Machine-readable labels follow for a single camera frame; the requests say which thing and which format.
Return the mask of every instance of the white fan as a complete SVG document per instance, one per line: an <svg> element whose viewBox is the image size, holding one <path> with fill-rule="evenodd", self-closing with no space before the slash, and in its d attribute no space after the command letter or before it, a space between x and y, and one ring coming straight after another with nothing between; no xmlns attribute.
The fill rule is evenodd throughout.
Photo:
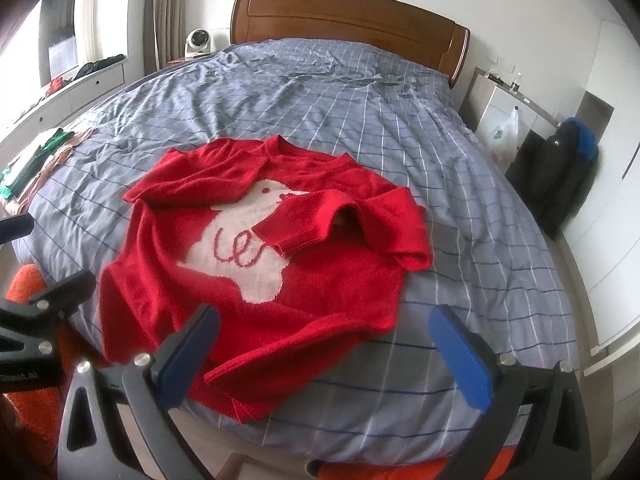
<svg viewBox="0 0 640 480"><path fill-rule="evenodd" d="M211 52L211 35L208 30L197 28L187 36L187 43L184 45L184 57L195 57Z"/></svg>

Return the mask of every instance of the bottle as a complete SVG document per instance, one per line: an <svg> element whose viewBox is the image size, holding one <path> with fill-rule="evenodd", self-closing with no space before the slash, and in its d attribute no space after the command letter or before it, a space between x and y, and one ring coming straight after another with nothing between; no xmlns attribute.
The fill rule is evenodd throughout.
<svg viewBox="0 0 640 480"><path fill-rule="evenodd" d="M516 76L516 79L513 80L513 83L511 83L511 87L510 90L512 93L517 94L518 90L520 90L520 79L522 78L522 74L520 72L518 72L518 75Z"/></svg>

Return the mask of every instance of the orange rug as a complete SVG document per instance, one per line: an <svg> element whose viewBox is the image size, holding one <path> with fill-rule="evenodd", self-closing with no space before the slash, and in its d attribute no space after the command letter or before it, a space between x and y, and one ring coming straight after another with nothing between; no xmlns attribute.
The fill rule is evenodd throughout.
<svg viewBox="0 0 640 480"><path fill-rule="evenodd" d="M15 303L28 302L30 296L46 288L35 265L21 267L7 291L6 298ZM76 362L88 358L95 365L104 365L102 356L64 321L58 329L58 347L62 365L68 378ZM33 463L51 478L56 478L55 453L60 432L60 416L66 396L65 385L32 392L19 392L6 396L16 408L22 428L17 438Z"/></svg>
<svg viewBox="0 0 640 480"><path fill-rule="evenodd" d="M514 452L513 447L501 450L485 480L500 478L507 471ZM320 468L318 478L320 480L435 480L448 461L448 458L439 458L403 466L327 463Z"/></svg>

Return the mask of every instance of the bed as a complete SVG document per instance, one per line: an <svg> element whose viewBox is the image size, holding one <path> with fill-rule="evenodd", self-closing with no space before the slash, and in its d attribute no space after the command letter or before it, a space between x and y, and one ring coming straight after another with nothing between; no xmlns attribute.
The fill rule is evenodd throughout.
<svg viewBox="0 0 640 480"><path fill-rule="evenodd" d="M99 271L118 254L123 193L168 148L280 134L350 153L427 209L430 270L409 274L395 330L359 345L263 421L183 409L262 446L334 462L415 463L452 453L470 409L434 350L430 309L449 304L496 352L577 367L574 322L534 219L452 108L469 31L393 0L236 0L233 45L150 75L95 106L98 132L30 206L15 242L47 281ZM98 301L72 319L101 348ZM521 413L510 441L522 430Z"/></svg>

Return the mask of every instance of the drawer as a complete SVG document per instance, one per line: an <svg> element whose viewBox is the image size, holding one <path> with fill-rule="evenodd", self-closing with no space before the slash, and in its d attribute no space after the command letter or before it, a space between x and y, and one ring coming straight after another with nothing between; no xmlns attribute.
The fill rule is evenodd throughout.
<svg viewBox="0 0 640 480"><path fill-rule="evenodd" d="M489 139L490 136L495 133L496 128L508 120L510 116L511 112L506 113L495 106L488 106L482 115L482 119L480 119L478 123L476 136L478 136L479 139ZM522 116L518 114L518 147L522 145L530 129L531 125L523 123Z"/></svg>
<svg viewBox="0 0 640 480"><path fill-rule="evenodd" d="M124 84L122 65L116 64L72 83L68 89L72 111L79 110L98 97Z"/></svg>
<svg viewBox="0 0 640 480"><path fill-rule="evenodd" d="M14 127L14 133L20 130L21 137L29 137L28 144L40 132L58 126L71 113L68 97L64 94L59 96L54 94L19 121Z"/></svg>
<svg viewBox="0 0 640 480"><path fill-rule="evenodd" d="M494 94L491 96L489 105L495 106L507 115L511 115L511 112L513 112L513 108L517 106L518 119L528 128L533 126L533 121L535 121L536 117L538 116L538 114L535 113L531 108L527 107L526 104L521 103L514 96L498 87L494 89Z"/></svg>
<svg viewBox="0 0 640 480"><path fill-rule="evenodd" d="M549 123L541 116L537 116L536 120L533 121L533 126L531 127L531 129L543 139L548 139L556 132L558 127L554 124Z"/></svg>

